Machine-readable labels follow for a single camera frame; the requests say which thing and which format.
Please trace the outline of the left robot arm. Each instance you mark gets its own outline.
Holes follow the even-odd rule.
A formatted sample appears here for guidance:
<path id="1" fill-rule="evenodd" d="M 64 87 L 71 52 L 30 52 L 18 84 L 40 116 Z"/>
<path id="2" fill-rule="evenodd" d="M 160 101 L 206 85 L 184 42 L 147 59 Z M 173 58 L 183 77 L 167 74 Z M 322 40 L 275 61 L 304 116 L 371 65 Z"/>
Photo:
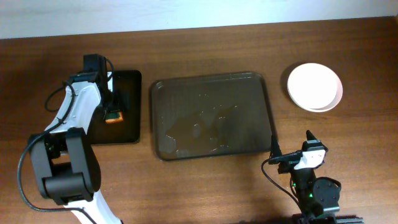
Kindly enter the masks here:
<path id="1" fill-rule="evenodd" d="M 100 54 L 83 57 L 83 70 L 63 83 L 65 98 L 44 132 L 30 137 L 29 155 L 39 192 L 81 223 L 121 223 L 101 191 L 101 170 L 88 130 L 96 110 L 105 123 L 123 120 L 123 105 L 112 88 L 112 63 Z"/>

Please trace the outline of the green and orange sponge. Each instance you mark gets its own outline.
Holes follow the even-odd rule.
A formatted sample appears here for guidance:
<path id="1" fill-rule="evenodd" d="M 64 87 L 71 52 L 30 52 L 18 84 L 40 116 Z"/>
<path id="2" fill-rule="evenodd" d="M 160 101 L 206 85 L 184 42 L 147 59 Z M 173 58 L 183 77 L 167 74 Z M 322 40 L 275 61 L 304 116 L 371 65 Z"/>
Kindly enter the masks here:
<path id="1" fill-rule="evenodd" d="M 124 121 L 123 114 L 120 111 L 108 113 L 105 118 L 107 124 L 119 123 Z"/>

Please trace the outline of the white plate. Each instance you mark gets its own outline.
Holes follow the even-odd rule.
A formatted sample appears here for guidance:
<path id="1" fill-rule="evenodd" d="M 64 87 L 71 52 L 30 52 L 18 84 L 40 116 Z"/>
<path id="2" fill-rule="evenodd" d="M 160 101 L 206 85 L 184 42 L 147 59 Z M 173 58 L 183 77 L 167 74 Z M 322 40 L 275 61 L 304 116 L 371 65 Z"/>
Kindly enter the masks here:
<path id="1" fill-rule="evenodd" d="M 289 73 L 287 91 L 298 107 L 323 113 L 340 103 L 343 84 L 329 67 L 319 63 L 303 63 Z"/>

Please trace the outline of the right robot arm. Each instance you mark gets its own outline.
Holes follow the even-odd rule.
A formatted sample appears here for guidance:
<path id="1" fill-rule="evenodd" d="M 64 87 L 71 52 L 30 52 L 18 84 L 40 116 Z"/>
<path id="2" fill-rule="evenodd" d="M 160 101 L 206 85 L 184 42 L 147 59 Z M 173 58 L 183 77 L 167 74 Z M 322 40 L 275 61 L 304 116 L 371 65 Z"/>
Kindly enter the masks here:
<path id="1" fill-rule="evenodd" d="M 298 151 L 283 154 L 275 136 L 271 137 L 271 153 L 263 164 L 278 165 L 279 174 L 290 174 L 290 192 L 274 184 L 293 199 L 301 213 L 292 216 L 294 223 L 336 223 L 335 213 L 341 183 L 329 177 L 317 177 L 315 169 L 324 163 L 328 148 L 310 131 Z"/>

